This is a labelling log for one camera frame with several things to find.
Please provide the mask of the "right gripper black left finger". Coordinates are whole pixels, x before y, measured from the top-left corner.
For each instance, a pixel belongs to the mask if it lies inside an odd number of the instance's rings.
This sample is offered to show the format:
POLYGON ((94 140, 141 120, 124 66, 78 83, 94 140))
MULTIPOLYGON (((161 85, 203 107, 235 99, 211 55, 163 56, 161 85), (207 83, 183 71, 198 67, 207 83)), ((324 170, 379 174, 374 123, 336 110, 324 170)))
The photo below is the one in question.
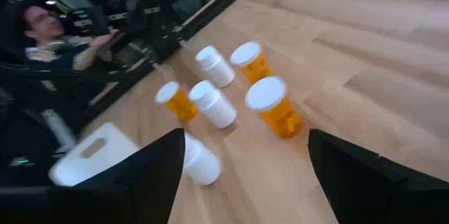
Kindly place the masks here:
POLYGON ((167 224, 180 183, 185 132, 173 129, 71 187, 47 191, 62 224, 167 224))

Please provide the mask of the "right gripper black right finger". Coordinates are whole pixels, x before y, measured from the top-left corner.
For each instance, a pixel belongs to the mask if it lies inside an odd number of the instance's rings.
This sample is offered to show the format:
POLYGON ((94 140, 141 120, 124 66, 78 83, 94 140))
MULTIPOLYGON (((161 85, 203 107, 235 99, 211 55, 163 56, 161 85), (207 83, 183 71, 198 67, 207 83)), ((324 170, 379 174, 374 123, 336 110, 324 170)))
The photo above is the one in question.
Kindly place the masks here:
POLYGON ((449 224, 449 183, 319 129, 309 156, 339 224, 449 224))

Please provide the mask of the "orange pill bottle white cap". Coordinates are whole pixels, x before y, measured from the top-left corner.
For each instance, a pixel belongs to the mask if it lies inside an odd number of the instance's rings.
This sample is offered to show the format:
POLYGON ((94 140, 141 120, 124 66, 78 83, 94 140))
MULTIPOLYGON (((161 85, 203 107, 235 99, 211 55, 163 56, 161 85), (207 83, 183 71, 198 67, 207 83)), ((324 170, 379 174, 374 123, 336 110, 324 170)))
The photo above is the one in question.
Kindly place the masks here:
POLYGON ((274 74, 261 45, 255 41, 239 46, 231 54, 229 61, 240 68, 250 84, 274 74))

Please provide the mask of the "white plastic basket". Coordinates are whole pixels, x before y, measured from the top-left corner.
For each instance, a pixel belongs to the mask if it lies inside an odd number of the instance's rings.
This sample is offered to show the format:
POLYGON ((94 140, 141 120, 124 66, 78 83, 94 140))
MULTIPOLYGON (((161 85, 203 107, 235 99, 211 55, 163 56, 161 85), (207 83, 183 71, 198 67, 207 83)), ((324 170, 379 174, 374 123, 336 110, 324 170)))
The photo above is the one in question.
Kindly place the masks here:
POLYGON ((49 170, 56 185, 74 186, 122 162, 140 149, 108 122, 77 144, 49 170))

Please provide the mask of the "small orange pill bottle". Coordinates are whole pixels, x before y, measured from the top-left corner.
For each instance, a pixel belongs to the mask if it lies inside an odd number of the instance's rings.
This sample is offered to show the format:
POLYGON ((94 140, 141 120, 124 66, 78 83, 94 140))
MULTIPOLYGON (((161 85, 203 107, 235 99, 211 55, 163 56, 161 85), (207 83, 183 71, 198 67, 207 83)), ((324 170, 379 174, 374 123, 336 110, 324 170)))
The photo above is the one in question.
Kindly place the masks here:
POLYGON ((164 84, 156 93, 155 102, 165 105, 179 120, 189 121, 196 115, 196 106, 176 81, 164 84))

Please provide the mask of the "person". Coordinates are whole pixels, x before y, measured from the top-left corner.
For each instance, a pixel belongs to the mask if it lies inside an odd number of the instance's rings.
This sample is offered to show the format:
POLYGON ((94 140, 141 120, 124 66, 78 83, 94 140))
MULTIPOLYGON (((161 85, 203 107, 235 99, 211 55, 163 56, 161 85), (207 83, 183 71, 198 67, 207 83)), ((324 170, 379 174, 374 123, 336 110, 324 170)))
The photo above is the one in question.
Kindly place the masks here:
POLYGON ((98 53, 117 29, 109 27, 108 34, 97 37, 66 35, 56 15, 36 4, 20 5, 16 23, 26 37, 35 41, 35 46, 25 49, 25 55, 36 68, 99 72, 120 69, 109 51, 98 53))

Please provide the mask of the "grey metal post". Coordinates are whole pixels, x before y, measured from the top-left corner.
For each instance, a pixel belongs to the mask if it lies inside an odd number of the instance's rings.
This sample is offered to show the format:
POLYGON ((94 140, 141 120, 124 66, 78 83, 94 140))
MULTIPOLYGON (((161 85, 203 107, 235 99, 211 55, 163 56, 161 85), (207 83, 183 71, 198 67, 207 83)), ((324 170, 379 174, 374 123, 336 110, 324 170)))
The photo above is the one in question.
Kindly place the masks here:
POLYGON ((53 109, 44 110, 41 114, 62 150, 73 149, 76 146, 77 139, 60 115, 53 109))

